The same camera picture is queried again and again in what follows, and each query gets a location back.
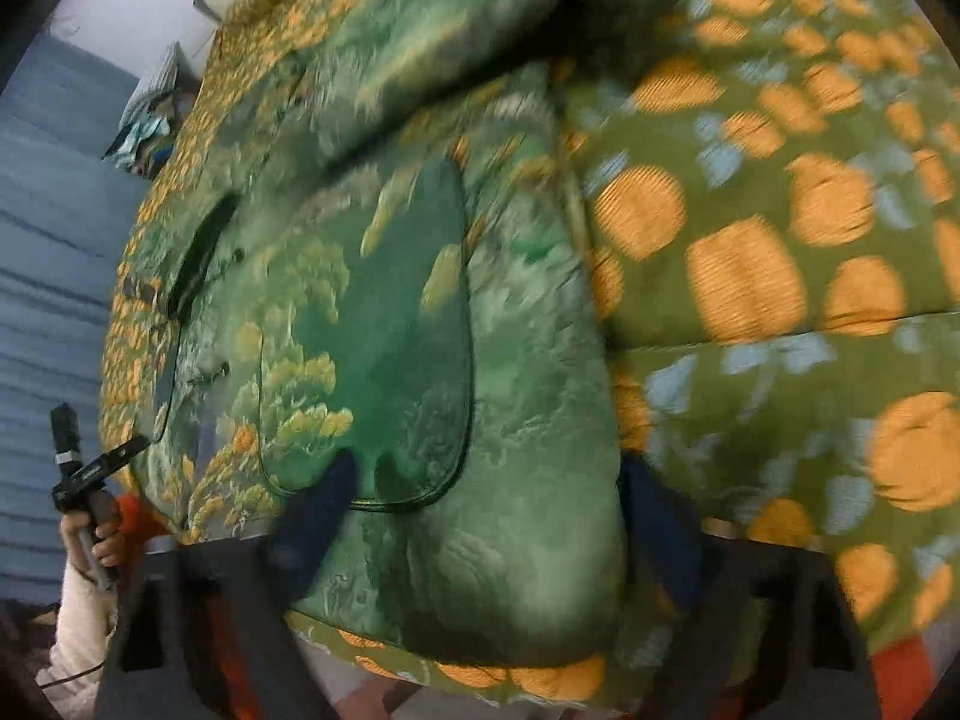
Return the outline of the cream fleece sleeve forearm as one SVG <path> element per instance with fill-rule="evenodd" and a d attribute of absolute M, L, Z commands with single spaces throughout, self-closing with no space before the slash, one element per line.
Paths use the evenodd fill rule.
<path fill-rule="evenodd" d="M 60 717 L 93 717 L 116 622 L 117 593 L 101 592 L 69 562 L 49 664 L 36 674 L 36 683 Z"/>

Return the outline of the person left hand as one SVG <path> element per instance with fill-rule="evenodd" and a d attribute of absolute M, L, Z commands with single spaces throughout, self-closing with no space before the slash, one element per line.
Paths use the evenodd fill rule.
<path fill-rule="evenodd" d="M 106 491 L 93 494 L 93 512 L 68 511 L 60 515 L 60 538 L 67 561 L 87 578 L 99 571 L 120 569 L 125 562 L 125 535 L 121 507 Z"/>

